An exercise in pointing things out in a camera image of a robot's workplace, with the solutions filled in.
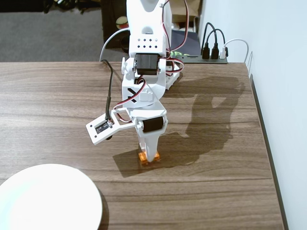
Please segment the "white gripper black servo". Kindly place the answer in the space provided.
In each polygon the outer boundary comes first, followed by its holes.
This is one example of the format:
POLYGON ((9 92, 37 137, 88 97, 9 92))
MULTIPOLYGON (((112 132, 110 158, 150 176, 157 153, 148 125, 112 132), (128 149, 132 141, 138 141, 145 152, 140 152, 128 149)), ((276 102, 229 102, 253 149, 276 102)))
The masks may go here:
POLYGON ((157 153, 160 135, 152 134, 157 131, 163 133, 167 126, 166 109, 163 105, 149 105, 130 109, 131 118, 137 119, 137 135, 140 150, 146 153, 148 162, 153 162, 157 153))

